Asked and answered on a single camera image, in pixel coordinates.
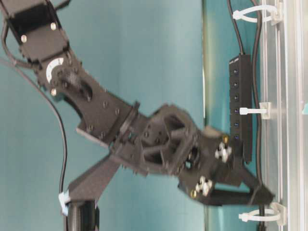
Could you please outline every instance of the white servo horn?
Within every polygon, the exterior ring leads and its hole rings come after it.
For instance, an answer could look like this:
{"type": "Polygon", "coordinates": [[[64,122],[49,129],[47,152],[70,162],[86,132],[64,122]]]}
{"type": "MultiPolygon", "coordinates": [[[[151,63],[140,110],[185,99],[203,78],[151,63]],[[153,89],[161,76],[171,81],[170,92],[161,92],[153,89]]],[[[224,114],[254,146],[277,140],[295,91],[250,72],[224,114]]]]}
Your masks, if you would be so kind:
{"type": "Polygon", "coordinates": [[[52,70],[56,67],[56,66],[60,66],[62,65],[64,62],[64,58],[57,58],[57,59],[54,59],[52,60],[48,66],[47,66],[47,69],[46,69],[46,77],[47,77],[47,81],[50,83],[51,79],[52,79],[52,70]]]}

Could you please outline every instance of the blue-green background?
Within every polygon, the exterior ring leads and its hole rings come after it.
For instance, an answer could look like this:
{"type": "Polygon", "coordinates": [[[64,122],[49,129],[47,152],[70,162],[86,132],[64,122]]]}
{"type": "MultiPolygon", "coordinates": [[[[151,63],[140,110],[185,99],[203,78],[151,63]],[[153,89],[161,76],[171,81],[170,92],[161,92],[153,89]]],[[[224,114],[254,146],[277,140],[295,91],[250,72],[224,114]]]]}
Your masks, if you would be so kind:
{"type": "MultiPolygon", "coordinates": [[[[233,2],[235,9],[249,6],[248,1],[233,2]]],[[[228,60],[238,47],[225,0],[204,3],[207,122],[228,131],[228,60]]],[[[129,103],[140,101],[147,115],[163,103],[175,103],[202,128],[200,0],[72,0],[59,18],[84,67],[104,87],[129,103]]],[[[249,50],[255,28],[240,23],[240,29],[249,50]]],[[[11,34],[8,45],[18,53],[11,34]]],[[[1,66],[0,76],[0,230],[62,230],[57,121],[15,72],[1,66]]],[[[79,118],[73,109],[64,102],[57,107],[68,138],[67,186],[107,151],[74,132],[79,118]]],[[[205,229],[204,207],[178,191],[177,180],[169,177],[144,178],[120,169],[99,207],[102,231],[205,229]]],[[[238,220],[238,213],[249,209],[210,208],[207,226],[254,230],[255,224],[238,220]]]]}

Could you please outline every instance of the wire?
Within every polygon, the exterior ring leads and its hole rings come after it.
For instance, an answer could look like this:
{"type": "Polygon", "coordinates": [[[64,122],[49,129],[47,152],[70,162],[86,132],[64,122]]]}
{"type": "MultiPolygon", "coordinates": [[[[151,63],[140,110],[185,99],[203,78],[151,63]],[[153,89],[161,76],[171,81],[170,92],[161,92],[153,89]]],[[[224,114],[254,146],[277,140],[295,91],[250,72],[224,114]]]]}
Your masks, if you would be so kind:
{"type": "Polygon", "coordinates": [[[6,45],[6,38],[8,36],[8,31],[9,31],[9,26],[6,21],[3,22],[3,27],[2,27],[2,33],[1,33],[1,42],[2,42],[2,47],[4,49],[5,54],[8,56],[8,58],[11,60],[11,62],[14,65],[28,68],[28,69],[38,69],[39,65],[37,64],[32,64],[32,63],[26,63],[22,60],[19,60],[14,57],[14,55],[10,52],[9,48],[6,45]]]}
{"type": "Polygon", "coordinates": [[[51,108],[53,111],[54,115],[56,116],[61,134],[62,134],[62,141],[63,141],[63,163],[62,163],[62,170],[61,170],[61,176],[60,176],[60,185],[59,185],[59,193],[63,192],[63,184],[64,184],[64,176],[65,176],[65,170],[66,170],[66,162],[67,162],[67,143],[66,143],[66,135],[65,135],[65,129],[64,125],[61,119],[61,116],[56,109],[56,107],[53,105],[51,100],[42,92],[42,90],[19,68],[17,68],[14,64],[6,61],[2,57],[0,57],[0,63],[2,63],[5,66],[8,66],[9,68],[13,69],[16,71],[21,77],[23,77],[32,87],[35,88],[35,90],[47,101],[48,106],[51,108]]]}
{"type": "Polygon", "coordinates": [[[54,9],[56,11],[63,9],[64,7],[68,6],[70,2],[71,2],[71,0],[64,0],[64,1],[60,2],[58,5],[56,5],[54,7],[54,9]]]}
{"type": "MultiPolygon", "coordinates": [[[[254,6],[258,6],[256,0],[251,0],[254,6]]],[[[253,95],[254,95],[254,102],[255,107],[257,109],[260,108],[259,106],[259,96],[258,96],[258,89],[257,89],[257,56],[258,56],[258,49],[259,49],[259,41],[261,36],[262,30],[262,13],[260,11],[257,12],[257,31],[255,36],[255,43],[253,49],[253,57],[252,57],[252,79],[253,79],[253,95]]],[[[256,114],[257,116],[257,143],[256,143],[256,169],[257,169],[257,178],[260,184],[262,182],[262,171],[261,171],[261,135],[262,135],[262,121],[261,115],[256,114]]],[[[265,215],[265,208],[263,205],[259,206],[260,216],[265,215]]],[[[265,223],[260,222],[259,228],[265,228],[265,223]]]]}
{"type": "Polygon", "coordinates": [[[233,26],[234,26],[234,29],[235,29],[237,41],[239,43],[240,54],[245,54],[239,28],[237,27],[237,23],[236,23],[235,19],[233,18],[233,10],[232,10],[232,6],[231,6],[231,0],[227,0],[227,4],[228,4],[228,9],[229,9],[230,17],[231,17],[231,20],[233,22],[233,26]]]}

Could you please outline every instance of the robotic arm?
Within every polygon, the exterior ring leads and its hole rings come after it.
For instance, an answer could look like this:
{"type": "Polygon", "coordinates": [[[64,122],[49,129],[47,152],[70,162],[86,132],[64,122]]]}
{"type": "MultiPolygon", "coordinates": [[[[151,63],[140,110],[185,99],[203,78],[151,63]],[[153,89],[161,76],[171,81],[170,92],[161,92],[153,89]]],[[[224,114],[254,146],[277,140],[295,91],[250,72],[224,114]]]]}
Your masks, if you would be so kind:
{"type": "Polygon", "coordinates": [[[55,100],[65,100],[79,114],[77,132],[109,148],[110,153],[70,183],[67,191],[69,231],[98,229],[97,202],[120,165],[134,172],[164,174],[179,179],[179,189],[205,205],[266,205],[271,192],[244,166],[243,144],[228,136],[203,134],[190,116],[174,105],[163,105],[151,116],[139,103],[129,105],[100,86],[69,46],[56,9],[49,0],[0,0],[4,42],[13,32],[38,83],[55,100]],[[217,183],[240,186],[250,192],[215,189],[217,183]]]}

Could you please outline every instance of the power strip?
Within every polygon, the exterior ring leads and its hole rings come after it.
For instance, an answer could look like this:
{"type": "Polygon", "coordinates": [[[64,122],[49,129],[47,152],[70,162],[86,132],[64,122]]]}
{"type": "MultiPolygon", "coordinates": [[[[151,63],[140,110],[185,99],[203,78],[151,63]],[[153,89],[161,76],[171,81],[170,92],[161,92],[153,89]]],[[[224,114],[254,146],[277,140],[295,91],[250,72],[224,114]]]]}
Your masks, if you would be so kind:
{"type": "Polygon", "coordinates": [[[229,62],[230,133],[243,142],[244,161],[252,160],[252,115],[240,115],[240,108],[252,108],[252,67],[250,55],[239,55],[229,62]]]}

